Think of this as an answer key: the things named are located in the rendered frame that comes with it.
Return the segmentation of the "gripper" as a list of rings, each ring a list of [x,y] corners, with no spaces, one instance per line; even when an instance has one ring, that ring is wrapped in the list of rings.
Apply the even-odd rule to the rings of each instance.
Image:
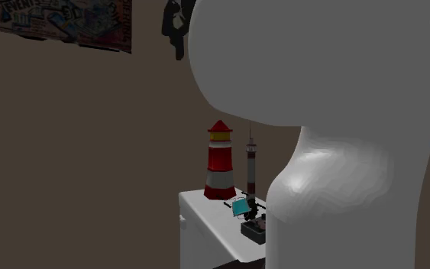
[[[177,37],[174,41],[176,60],[184,58],[183,36],[189,32],[190,21],[196,0],[167,0],[163,10],[162,35]]]

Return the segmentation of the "red white lighthouse figure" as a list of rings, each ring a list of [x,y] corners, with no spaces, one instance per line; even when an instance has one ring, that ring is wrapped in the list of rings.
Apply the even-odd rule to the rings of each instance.
[[[210,129],[207,177],[204,196],[212,200],[227,200],[236,196],[232,166],[231,133],[222,120]]]

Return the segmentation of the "slim grey red tower figure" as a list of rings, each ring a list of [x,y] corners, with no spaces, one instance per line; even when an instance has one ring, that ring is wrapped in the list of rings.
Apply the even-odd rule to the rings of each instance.
[[[246,145],[247,152],[247,198],[254,199],[256,193],[256,153],[257,145],[251,135],[251,125],[249,125],[249,141]]]

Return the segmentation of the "blue face mask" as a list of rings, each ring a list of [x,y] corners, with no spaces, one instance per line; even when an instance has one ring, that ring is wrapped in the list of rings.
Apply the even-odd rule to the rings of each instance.
[[[234,217],[244,215],[245,213],[249,213],[251,211],[248,201],[245,198],[236,199],[231,204],[231,209]]]

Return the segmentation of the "dark grey box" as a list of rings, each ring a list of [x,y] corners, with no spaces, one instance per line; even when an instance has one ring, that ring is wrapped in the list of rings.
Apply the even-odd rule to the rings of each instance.
[[[241,223],[241,234],[259,245],[266,242],[266,214]]]

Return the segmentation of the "colourful wall poster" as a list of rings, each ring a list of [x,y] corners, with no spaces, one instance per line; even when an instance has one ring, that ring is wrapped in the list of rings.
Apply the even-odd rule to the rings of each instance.
[[[131,0],[0,0],[0,31],[131,52]]]

